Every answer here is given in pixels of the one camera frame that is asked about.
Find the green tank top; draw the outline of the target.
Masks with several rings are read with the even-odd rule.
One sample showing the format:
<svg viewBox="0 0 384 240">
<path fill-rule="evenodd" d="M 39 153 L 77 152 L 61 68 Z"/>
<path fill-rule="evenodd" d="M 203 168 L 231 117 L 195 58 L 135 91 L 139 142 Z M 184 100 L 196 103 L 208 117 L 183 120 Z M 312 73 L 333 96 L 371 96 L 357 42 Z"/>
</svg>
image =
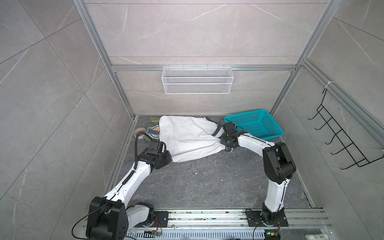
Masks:
<svg viewBox="0 0 384 240">
<path fill-rule="evenodd" d="M 151 140 L 159 140 L 160 139 L 160 117 L 150 117 L 148 121 L 148 126 L 146 130 L 146 134 L 149 136 L 144 136 L 144 139 L 147 142 Z"/>
</svg>

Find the teal plastic basket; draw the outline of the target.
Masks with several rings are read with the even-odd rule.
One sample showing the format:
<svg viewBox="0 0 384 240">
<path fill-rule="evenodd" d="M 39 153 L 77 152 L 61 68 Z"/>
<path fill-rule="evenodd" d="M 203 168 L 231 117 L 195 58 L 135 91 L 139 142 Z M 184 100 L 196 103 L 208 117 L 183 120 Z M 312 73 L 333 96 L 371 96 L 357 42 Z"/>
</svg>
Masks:
<svg viewBox="0 0 384 240">
<path fill-rule="evenodd" d="M 283 129 L 266 110 L 255 110 L 226 116 L 225 121 L 233 122 L 241 130 L 268 142 L 284 135 Z"/>
</svg>

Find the white navy tank top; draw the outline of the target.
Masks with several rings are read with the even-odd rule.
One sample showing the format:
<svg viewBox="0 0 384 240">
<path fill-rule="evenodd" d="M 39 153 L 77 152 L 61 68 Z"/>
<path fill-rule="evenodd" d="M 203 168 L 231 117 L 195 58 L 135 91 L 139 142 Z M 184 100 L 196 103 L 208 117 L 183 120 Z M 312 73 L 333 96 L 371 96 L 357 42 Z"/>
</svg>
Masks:
<svg viewBox="0 0 384 240">
<path fill-rule="evenodd" d="M 159 126 L 160 141 L 175 163 L 202 159 L 226 148 L 220 140 L 224 130 L 207 118 L 162 116 Z"/>
</svg>

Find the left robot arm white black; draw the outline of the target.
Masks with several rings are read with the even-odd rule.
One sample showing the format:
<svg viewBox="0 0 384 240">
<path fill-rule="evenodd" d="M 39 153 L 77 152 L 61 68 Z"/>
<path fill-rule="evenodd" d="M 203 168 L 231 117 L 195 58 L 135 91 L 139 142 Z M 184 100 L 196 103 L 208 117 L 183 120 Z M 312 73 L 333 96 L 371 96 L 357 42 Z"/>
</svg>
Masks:
<svg viewBox="0 0 384 240">
<path fill-rule="evenodd" d="M 142 225 L 150 227 L 155 221 L 151 204 L 129 202 L 140 184 L 153 170 L 172 162 L 165 143 L 151 141 L 140 154 L 135 147 L 135 161 L 130 171 L 104 197 L 95 197 L 89 207 L 86 237 L 89 240 L 123 240 L 129 229 Z"/>
</svg>

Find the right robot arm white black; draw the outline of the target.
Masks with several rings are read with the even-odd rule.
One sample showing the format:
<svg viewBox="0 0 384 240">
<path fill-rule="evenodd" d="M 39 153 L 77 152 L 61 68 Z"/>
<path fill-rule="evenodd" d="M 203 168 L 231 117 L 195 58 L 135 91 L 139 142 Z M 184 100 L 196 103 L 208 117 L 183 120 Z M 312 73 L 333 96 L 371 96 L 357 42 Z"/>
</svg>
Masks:
<svg viewBox="0 0 384 240">
<path fill-rule="evenodd" d="M 288 184 L 297 167 L 287 145 L 273 143 L 252 136 L 246 131 L 238 131 L 232 122 L 222 125 L 224 130 L 221 144 L 226 150 L 246 148 L 263 158 L 264 171 L 269 179 L 267 197 L 262 205 L 262 222 L 272 226 L 284 214 L 284 199 Z"/>
</svg>

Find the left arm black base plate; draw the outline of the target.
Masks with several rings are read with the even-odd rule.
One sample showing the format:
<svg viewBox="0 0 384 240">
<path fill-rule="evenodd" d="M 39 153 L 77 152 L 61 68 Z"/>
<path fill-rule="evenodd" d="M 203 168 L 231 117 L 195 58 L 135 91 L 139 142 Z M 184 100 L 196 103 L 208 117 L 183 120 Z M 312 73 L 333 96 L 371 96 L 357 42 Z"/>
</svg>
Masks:
<svg viewBox="0 0 384 240">
<path fill-rule="evenodd" d="M 144 224 L 138 224 L 137 227 L 144 228 L 166 228 L 169 221 L 169 212 L 168 211 L 155 211 L 153 220 L 149 219 L 148 222 Z"/>
</svg>

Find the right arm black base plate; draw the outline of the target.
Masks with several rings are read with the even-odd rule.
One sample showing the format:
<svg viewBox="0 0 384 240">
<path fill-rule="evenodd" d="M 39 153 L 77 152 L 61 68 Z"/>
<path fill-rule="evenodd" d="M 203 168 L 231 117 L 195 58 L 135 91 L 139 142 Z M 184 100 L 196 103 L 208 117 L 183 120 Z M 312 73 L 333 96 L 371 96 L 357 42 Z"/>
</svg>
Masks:
<svg viewBox="0 0 384 240">
<path fill-rule="evenodd" d="M 288 220 L 281 210 L 277 213 L 268 213 L 267 211 L 245 210 L 246 220 L 249 227 L 288 227 Z"/>
</svg>

